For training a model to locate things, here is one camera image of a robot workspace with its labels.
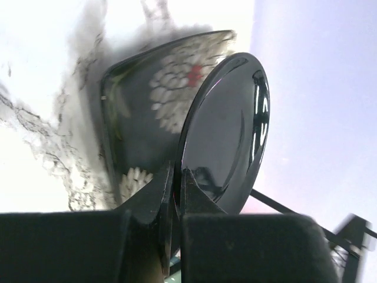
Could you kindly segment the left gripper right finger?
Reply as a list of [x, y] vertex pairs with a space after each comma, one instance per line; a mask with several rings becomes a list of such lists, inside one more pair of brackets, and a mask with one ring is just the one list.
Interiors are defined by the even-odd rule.
[[181, 187], [183, 282], [338, 282], [322, 228], [288, 214], [201, 213], [215, 204], [185, 170]]

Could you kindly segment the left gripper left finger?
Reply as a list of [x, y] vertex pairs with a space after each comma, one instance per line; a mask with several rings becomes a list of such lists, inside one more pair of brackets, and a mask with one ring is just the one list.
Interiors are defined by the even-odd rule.
[[163, 282], [174, 167], [112, 210], [1, 215], [2, 282]]

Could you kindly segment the black round plate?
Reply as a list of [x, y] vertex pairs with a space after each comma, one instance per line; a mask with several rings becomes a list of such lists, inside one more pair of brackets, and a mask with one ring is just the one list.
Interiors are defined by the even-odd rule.
[[188, 192], [184, 175], [222, 210], [242, 210], [262, 162], [270, 92], [259, 60], [246, 52], [224, 59], [200, 86], [184, 122], [174, 164], [174, 198]]

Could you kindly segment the black patterned square plate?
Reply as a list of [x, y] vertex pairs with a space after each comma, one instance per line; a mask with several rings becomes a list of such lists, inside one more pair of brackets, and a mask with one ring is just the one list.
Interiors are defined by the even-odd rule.
[[112, 65], [100, 84], [103, 142], [117, 205], [174, 160], [192, 102], [213, 69], [234, 53], [232, 30], [167, 42]]

